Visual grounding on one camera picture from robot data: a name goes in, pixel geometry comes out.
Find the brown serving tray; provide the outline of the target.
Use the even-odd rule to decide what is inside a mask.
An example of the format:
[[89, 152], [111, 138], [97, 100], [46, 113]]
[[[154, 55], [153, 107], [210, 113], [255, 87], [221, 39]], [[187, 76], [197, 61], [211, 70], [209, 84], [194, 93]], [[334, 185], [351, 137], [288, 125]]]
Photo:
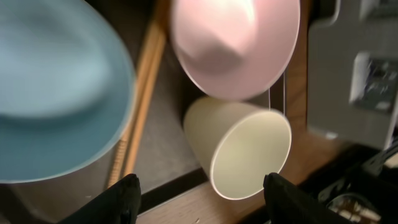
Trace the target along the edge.
[[[187, 108], [202, 92], [165, 45], [133, 171], [142, 190], [139, 223], [237, 223], [264, 206], [217, 195], [182, 128]], [[2, 223], [57, 223], [103, 192], [115, 152], [55, 179], [1, 186]]]

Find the pink bowl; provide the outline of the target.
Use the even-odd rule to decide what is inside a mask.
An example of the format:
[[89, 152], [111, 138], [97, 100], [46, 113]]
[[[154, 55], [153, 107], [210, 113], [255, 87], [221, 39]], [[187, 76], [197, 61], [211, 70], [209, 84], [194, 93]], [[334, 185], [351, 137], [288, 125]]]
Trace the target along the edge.
[[292, 58], [299, 0], [173, 0], [170, 36], [191, 81], [222, 100], [262, 94]]

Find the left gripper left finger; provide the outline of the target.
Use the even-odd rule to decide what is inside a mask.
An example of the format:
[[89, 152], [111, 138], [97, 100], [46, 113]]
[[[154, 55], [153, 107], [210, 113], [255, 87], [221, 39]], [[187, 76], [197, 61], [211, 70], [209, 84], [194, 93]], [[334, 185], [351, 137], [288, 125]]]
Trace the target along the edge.
[[141, 204], [141, 186], [129, 174], [59, 224], [135, 224]]

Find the grey dishwasher rack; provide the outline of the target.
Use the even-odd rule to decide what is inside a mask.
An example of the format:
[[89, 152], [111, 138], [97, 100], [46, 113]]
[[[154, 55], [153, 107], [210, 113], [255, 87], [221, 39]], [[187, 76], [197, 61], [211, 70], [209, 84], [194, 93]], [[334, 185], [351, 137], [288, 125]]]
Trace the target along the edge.
[[312, 12], [309, 130], [389, 147], [397, 123], [397, 2], [315, 1]]

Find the blue bowl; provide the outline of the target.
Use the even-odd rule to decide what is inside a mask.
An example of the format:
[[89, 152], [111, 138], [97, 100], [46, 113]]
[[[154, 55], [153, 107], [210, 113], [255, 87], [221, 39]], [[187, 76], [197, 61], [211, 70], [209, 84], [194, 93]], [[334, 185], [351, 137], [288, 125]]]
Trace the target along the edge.
[[131, 119], [134, 67], [85, 1], [1, 2], [1, 182], [36, 182], [106, 154]]

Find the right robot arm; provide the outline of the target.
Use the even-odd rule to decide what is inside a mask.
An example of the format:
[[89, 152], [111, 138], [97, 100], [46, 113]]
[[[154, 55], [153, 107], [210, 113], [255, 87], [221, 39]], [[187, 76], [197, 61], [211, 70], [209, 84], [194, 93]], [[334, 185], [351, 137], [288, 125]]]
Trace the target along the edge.
[[396, 155], [396, 143], [383, 151], [352, 146], [298, 187], [322, 205], [338, 196], [359, 196], [380, 214], [382, 223], [397, 223], [397, 169], [385, 165]]

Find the wooden chopstick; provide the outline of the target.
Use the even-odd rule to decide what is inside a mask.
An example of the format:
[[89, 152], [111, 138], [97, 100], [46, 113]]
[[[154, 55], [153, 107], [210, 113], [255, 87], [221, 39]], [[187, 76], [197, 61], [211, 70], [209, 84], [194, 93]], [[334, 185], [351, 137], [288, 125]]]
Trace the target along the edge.
[[162, 60], [169, 25], [171, 0], [160, 0], [147, 26], [137, 65], [136, 98], [131, 120], [116, 145], [107, 187], [133, 172], [147, 112]]
[[141, 137], [146, 123], [147, 112], [150, 106], [150, 101], [152, 99], [152, 93], [157, 79], [157, 74], [159, 71], [160, 61], [162, 59], [162, 54], [164, 52], [164, 46], [166, 40], [167, 36], [164, 33], [162, 33], [160, 34], [155, 45], [153, 59], [149, 64], [149, 70], [147, 72], [147, 80], [143, 87], [143, 94], [141, 97], [139, 110], [137, 112], [137, 118], [132, 133], [132, 141], [129, 148], [129, 154], [126, 159], [123, 176], [133, 173], [133, 168], [137, 158]]

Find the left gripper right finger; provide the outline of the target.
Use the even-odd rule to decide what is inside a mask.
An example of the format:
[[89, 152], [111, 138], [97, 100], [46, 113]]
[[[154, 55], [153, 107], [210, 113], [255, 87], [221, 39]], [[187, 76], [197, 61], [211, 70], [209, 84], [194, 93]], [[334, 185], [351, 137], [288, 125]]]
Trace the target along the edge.
[[277, 173], [266, 175], [263, 186], [272, 224], [350, 224]]

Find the white paper cup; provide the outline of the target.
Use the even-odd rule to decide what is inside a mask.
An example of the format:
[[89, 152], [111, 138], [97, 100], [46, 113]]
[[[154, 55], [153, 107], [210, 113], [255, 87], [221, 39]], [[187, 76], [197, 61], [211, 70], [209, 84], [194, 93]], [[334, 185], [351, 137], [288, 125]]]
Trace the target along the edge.
[[213, 189], [228, 200], [262, 191], [264, 177], [282, 170], [292, 145], [280, 111], [210, 97], [189, 107], [183, 129]]

